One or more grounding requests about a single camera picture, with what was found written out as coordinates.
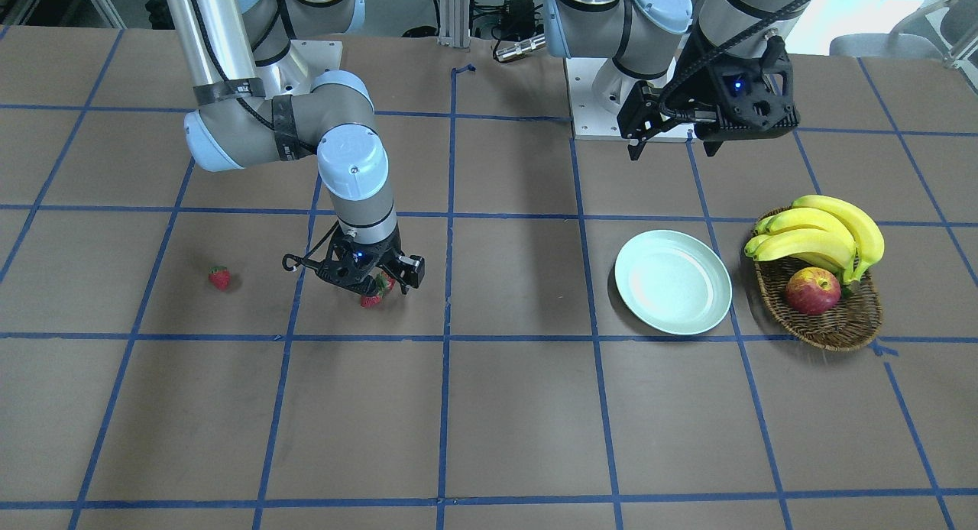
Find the plate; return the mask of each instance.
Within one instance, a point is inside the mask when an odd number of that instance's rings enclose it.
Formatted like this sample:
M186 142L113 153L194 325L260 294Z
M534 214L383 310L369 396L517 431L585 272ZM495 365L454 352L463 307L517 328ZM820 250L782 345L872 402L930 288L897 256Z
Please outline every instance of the plate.
M720 324L733 289L720 258L680 231L646 231L618 252L614 279L625 305L653 328L695 335Z

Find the fruit basket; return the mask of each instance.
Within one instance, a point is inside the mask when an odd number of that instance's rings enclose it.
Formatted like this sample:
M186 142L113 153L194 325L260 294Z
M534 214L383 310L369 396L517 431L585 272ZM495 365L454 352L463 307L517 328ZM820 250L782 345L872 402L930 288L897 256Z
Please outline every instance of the fruit basket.
M760 219L786 209L772 210ZM869 345L883 324L883 308L879 304L879 292L870 271L863 275L859 283L853 283L852 296L843 297L835 307L820 315L804 315L790 307L785 300L785 286L794 273L809 266L793 257L754 262L765 307L792 335L820 349L853 351Z

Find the bunch of bananas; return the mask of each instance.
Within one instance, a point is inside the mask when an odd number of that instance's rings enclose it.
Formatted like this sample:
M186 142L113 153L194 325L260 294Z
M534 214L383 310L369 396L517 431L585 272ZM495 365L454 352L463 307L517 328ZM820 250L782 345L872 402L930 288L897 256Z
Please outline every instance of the bunch of bananas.
M869 215L831 196L801 196L792 208L758 221L744 254L755 261L794 257L846 286L883 259L883 234Z

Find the red apple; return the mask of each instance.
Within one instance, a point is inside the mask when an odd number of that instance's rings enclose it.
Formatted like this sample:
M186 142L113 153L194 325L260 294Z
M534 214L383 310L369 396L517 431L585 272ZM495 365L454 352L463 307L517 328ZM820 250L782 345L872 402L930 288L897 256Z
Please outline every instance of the red apple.
M826 269L806 267L794 273L785 287L785 296L794 310L820 315L839 302L842 287Z

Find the red strawberry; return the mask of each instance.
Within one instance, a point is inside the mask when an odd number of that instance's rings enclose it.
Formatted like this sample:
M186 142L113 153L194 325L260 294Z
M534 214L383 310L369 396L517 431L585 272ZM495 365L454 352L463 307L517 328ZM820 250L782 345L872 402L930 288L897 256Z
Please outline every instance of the red strawberry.
M377 291L377 295L373 297L360 296L360 307L369 309L370 307L375 307L384 300L386 296L392 289L394 289L394 284L396 283L392 277L388 276L387 273L381 272L374 277L377 281L377 287L380 287L380 291Z
M216 289L224 291L231 283L231 272L228 271L227 267L214 267L207 273L207 279L214 284Z

